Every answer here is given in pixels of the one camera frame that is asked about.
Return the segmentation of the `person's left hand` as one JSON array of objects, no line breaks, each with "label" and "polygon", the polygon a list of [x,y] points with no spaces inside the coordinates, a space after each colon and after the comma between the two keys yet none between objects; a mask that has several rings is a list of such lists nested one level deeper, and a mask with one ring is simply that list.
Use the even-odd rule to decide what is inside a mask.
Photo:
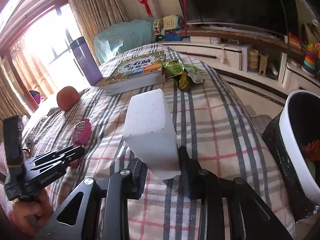
[{"label": "person's left hand", "polygon": [[35,202],[16,201],[12,205],[13,218],[16,227],[24,234],[34,237],[37,234],[37,227],[29,221],[29,216],[37,215],[38,227],[43,226],[53,214],[53,207],[49,202],[47,191],[42,189]]}]

